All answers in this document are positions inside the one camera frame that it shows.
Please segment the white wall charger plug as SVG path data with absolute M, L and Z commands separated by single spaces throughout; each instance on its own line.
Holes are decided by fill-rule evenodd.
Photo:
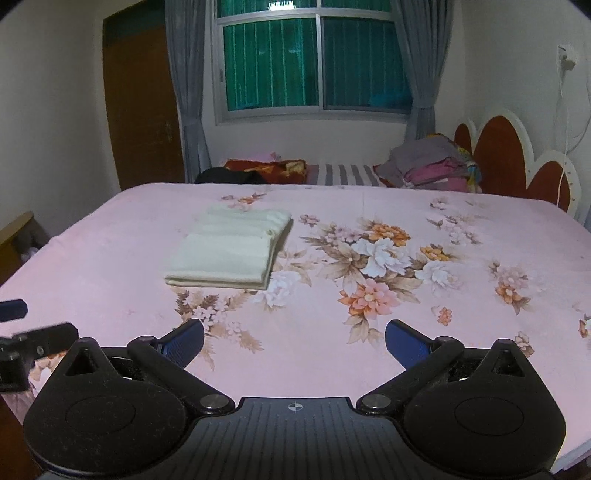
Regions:
M 561 70 L 572 71 L 577 66 L 579 54 L 572 45 L 561 44 L 557 46 L 557 59 Z

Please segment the grey left curtain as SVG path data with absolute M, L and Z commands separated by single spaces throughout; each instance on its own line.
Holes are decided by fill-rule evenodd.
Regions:
M 211 168 L 202 126 L 206 1 L 164 2 L 166 45 L 180 122 L 186 180 Z

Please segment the pink floral bed sheet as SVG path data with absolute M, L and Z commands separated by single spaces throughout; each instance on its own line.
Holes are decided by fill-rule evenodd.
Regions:
M 208 211 L 290 213 L 263 291 L 171 286 Z M 189 371 L 233 398 L 356 399 L 399 373 L 399 319 L 469 347 L 513 340 L 567 425 L 555 462 L 590 452 L 590 235 L 554 205 L 377 187 L 149 184 L 53 237 L 1 289 L 27 316 L 3 335 L 62 322 L 104 346 L 196 319 Z

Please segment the brown wooden door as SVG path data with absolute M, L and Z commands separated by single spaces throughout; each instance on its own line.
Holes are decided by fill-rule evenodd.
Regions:
M 185 180 L 165 8 L 141 1 L 103 21 L 103 85 L 119 186 Z

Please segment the red white headboard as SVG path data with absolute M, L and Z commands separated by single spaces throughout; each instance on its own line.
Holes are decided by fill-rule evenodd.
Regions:
M 509 109 L 490 109 L 480 125 L 462 120 L 454 141 L 480 168 L 483 193 L 542 200 L 576 214 L 581 184 L 574 164 L 557 150 L 536 156 L 524 123 Z

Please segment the grey right curtain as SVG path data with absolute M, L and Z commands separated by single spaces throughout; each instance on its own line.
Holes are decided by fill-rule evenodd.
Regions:
M 391 7 L 413 98 L 405 139 L 414 141 L 436 131 L 435 104 L 451 43 L 454 3 L 393 0 Z

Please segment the grey curtain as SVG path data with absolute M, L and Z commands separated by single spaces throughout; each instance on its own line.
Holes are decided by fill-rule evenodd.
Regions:
M 164 2 L 166 45 L 180 122 L 186 180 L 211 168 L 202 126 L 206 1 Z
M 414 141 L 436 131 L 435 104 L 451 43 L 454 3 L 393 0 L 391 7 L 413 98 L 405 139 Z

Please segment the cream white cloth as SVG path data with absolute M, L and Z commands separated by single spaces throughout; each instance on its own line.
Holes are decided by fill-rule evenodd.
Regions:
M 291 215 L 213 205 L 180 243 L 164 274 L 171 286 L 263 290 Z

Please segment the green glass window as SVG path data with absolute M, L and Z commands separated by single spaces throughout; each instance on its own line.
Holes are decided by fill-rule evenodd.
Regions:
M 218 1 L 212 16 L 222 121 L 411 110 L 388 1 Z

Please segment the pile of folded clothes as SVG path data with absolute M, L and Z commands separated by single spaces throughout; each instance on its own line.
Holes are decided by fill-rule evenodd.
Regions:
M 394 148 L 374 167 L 387 187 L 481 193 L 482 174 L 472 154 L 442 134 Z

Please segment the grey striped pillow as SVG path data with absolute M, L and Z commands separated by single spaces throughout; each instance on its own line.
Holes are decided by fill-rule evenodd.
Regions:
M 310 164 L 307 168 L 308 185 L 369 186 L 386 188 L 374 168 L 363 164 Z

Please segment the red orange floral blanket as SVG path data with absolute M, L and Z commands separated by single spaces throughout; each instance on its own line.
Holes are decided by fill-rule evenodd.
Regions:
M 224 168 L 245 184 L 304 184 L 308 164 L 304 160 L 256 161 L 231 159 Z

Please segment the black cloth on bed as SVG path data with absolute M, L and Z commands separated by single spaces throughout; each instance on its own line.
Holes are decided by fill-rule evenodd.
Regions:
M 194 183 L 266 185 L 267 181 L 256 171 L 233 171 L 224 167 L 212 167 L 198 174 L 195 177 Z

